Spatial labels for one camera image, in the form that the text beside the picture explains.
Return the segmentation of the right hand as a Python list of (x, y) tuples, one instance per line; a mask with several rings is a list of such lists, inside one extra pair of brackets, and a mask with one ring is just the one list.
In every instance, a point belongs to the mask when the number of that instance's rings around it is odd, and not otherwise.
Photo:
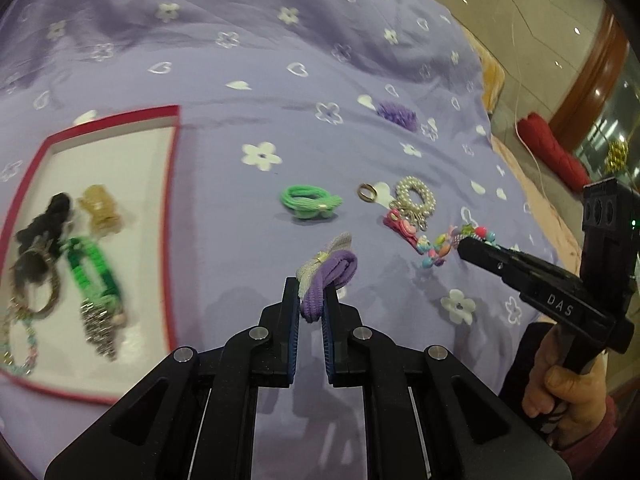
[(531, 417), (549, 415), (555, 401), (564, 401), (566, 412), (553, 431), (557, 446), (570, 444), (587, 437), (605, 418), (606, 366), (603, 356), (597, 356), (592, 369), (585, 375), (576, 374), (560, 365), (559, 330), (553, 327), (544, 336), (535, 354), (529, 373), (522, 408)]

